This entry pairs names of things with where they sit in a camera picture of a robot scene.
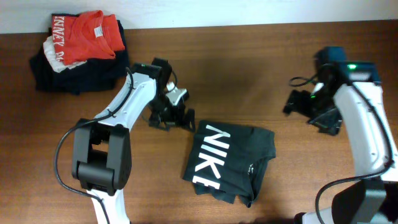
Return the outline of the dark green t-shirt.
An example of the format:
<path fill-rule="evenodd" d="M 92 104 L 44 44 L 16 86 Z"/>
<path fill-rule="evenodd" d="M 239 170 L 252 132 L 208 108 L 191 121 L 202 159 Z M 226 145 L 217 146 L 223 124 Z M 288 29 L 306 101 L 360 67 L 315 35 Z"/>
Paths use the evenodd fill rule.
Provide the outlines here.
<path fill-rule="evenodd" d="M 259 197 L 269 161 L 276 158 L 274 139 L 268 129 L 202 120 L 182 179 L 197 195 L 231 204 L 239 197 L 249 208 Z"/>

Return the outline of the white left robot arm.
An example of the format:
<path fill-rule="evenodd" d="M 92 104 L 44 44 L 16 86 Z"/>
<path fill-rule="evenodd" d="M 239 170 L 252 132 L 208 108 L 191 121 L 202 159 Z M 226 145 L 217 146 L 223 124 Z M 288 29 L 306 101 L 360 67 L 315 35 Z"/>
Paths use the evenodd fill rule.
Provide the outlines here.
<path fill-rule="evenodd" d="M 150 127 L 195 131 L 195 112 L 185 106 L 189 93 L 170 77 L 165 59 L 126 69 L 126 81 L 112 102 L 94 119 L 77 122 L 72 176 L 91 197 L 98 223 L 129 223 L 123 189 L 132 169 L 130 132 L 145 108 Z"/>

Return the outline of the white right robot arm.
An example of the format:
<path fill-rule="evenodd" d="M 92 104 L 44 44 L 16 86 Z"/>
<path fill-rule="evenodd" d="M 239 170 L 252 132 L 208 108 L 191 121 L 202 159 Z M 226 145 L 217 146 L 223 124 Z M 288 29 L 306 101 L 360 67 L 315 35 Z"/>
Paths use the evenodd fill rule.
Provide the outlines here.
<path fill-rule="evenodd" d="M 283 112 L 331 136 L 344 126 L 355 175 L 324 185 L 314 212 L 296 214 L 294 223 L 397 223 L 397 148 L 375 64 L 349 61 L 342 47 L 324 47 L 314 59 L 316 73 L 303 81 L 313 91 L 294 85 Z"/>

